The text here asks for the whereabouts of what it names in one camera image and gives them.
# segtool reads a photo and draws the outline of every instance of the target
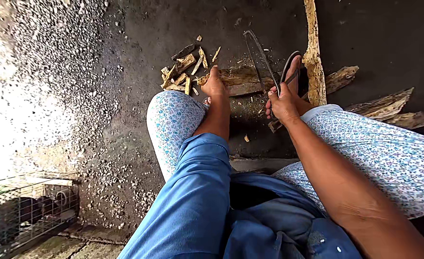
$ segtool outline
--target blue fabric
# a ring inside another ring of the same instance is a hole
[[[238,211],[230,181],[280,196]],[[118,258],[360,258],[346,233],[294,186],[266,175],[231,175],[227,142],[188,138],[174,175]]]

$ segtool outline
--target lap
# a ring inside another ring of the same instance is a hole
[[[424,215],[424,136],[341,110],[312,116],[307,124],[347,157],[409,218]],[[301,163],[274,173],[322,204]]]

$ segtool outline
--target bare foot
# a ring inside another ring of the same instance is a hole
[[[290,76],[295,73],[295,70],[298,68],[298,73],[300,73],[300,65],[301,65],[301,56],[296,56],[293,58],[292,63],[290,64],[289,70],[287,70],[287,74],[285,75],[286,79],[289,79]],[[298,95],[298,77],[295,77],[289,83],[289,89],[292,92],[292,95]]]
[[[210,97],[207,97],[207,98],[204,100],[204,104],[210,105],[211,103],[212,103],[212,98],[210,98]]]

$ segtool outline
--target wood chip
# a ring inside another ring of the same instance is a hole
[[[308,70],[308,98],[311,104],[320,106],[327,104],[327,98],[324,69],[320,61],[319,28],[314,0],[304,0],[304,7],[308,20],[308,48],[303,56],[303,63]]]
[[[165,75],[165,78],[164,78],[164,82],[162,83],[162,85],[161,85],[161,87],[164,89],[164,88],[166,88],[167,86],[168,86],[168,84],[170,83],[169,81],[170,81],[170,79],[172,79],[172,77],[174,76],[174,75],[176,75],[176,68],[177,68],[177,65],[175,64],[173,67],[172,67],[172,69],[169,71],[169,73],[167,73],[166,75]]]
[[[203,57],[202,59],[203,67],[206,69],[209,68],[209,66],[207,65],[207,58],[205,56],[204,50],[201,47],[199,47],[199,55]]]
[[[196,71],[198,70],[199,66],[202,64],[203,59],[204,59],[204,56],[200,56],[199,57],[199,60],[197,61],[196,66],[194,66],[194,68],[192,69],[192,72],[191,72],[191,75],[192,76],[196,73]]]
[[[174,84],[176,84],[176,85],[181,85],[181,83],[183,83],[183,81],[185,81],[185,79],[186,79],[187,77],[188,77],[188,76],[187,76],[185,73],[181,74],[181,75],[177,78],[177,80],[175,80]]]
[[[165,66],[163,69],[161,69],[161,73],[162,81],[165,81],[165,75],[169,73],[169,69]]]
[[[215,55],[212,58],[212,62],[215,62],[216,56],[218,56],[218,52],[220,52],[221,46],[218,47],[218,50],[216,50]]]
[[[183,71],[185,71],[188,67],[196,62],[196,58],[192,54],[188,54],[183,59],[177,59],[176,64],[176,73],[179,75]]]
[[[189,91],[191,89],[191,79],[189,77],[186,77],[186,84],[185,84],[185,94],[189,95]]]
[[[194,50],[194,48],[196,48],[195,43],[184,47],[179,53],[172,56],[172,61],[175,61],[175,59],[179,59],[179,58],[182,58],[182,57],[190,54]]]

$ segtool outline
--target wire mesh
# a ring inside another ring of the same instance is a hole
[[[76,219],[76,176],[40,172],[0,180],[0,256]]]

